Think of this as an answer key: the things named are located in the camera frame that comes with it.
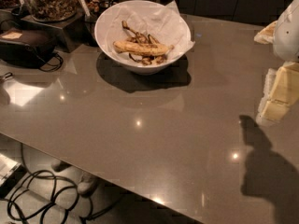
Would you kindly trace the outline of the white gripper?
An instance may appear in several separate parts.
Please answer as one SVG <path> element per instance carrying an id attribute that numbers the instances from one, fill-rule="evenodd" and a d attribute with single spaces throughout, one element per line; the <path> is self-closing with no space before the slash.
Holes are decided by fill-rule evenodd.
<path id="1" fill-rule="evenodd" d="M 264 27 L 254 41 L 273 43 L 274 53 L 287 61 L 278 70 L 270 68 L 265 76 L 256 122 L 271 126 L 279 123 L 299 100 L 299 0 L 293 0 L 278 21 Z"/>

